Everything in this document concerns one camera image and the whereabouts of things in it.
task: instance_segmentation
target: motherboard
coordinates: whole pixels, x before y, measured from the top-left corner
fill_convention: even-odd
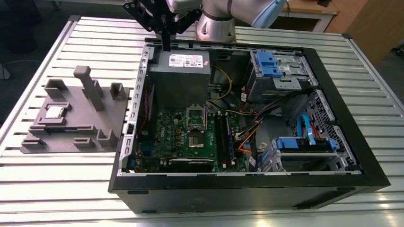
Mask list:
[[[235,154],[239,116],[206,113],[203,107],[158,114],[152,143],[140,145],[136,172],[246,172],[244,154]]]

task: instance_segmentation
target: metal table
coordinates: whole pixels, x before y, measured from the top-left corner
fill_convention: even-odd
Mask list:
[[[79,85],[76,65],[88,65],[100,85],[134,87],[143,39],[134,20],[72,17],[0,130],[0,224],[78,226],[400,226],[404,222],[404,108],[355,42],[338,34],[238,27],[240,43],[315,48],[366,135],[392,186],[319,210],[195,214],[134,214],[107,192],[114,153],[23,154],[22,140],[47,93],[50,78]],[[194,39],[195,28],[179,35]]]

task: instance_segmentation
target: open computer tower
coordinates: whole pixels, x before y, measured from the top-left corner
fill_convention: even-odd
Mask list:
[[[147,39],[110,182],[134,212],[320,208],[390,185],[314,49]]]

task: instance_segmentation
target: green circuit board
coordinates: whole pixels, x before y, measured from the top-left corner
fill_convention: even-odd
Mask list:
[[[246,158],[235,159],[235,165],[223,168],[218,163],[218,146],[215,134],[215,113],[206,116],[206,130],[187,129],[187,112],[159,112],[156,123],[156,137],[151,157],[159,158],[206,158],[214,160],[214,172],[246,172]],[[198,114],[190,115],[191,123],[198,124]],[[234,135],[240,131],[239,118],[230,114],[230,125]],[[143,172],[152,172],[158,163],[146,160]]]

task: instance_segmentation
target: floor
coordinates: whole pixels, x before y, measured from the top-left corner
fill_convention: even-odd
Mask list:
[[[64,2],[62,4],[62,10],[55,11],[51,2],[38,1],[38,8],[43,17],[43,22],[31,27],[36,38],[38,48],[30,54],[15,55],[0,46],[0,62],[3,64],[16,60],[42,61],[71,15],[131,18],[120,6],[102,4],[95,5]],[[6,66],[12,77],[8,80],[0,79],[0,125],[6,121],[14,105],[36,72],[39,62],[35,61],[20,62]],[[396,56],[392,52],[376,68],[402,102],[404,102],[404,58]]]

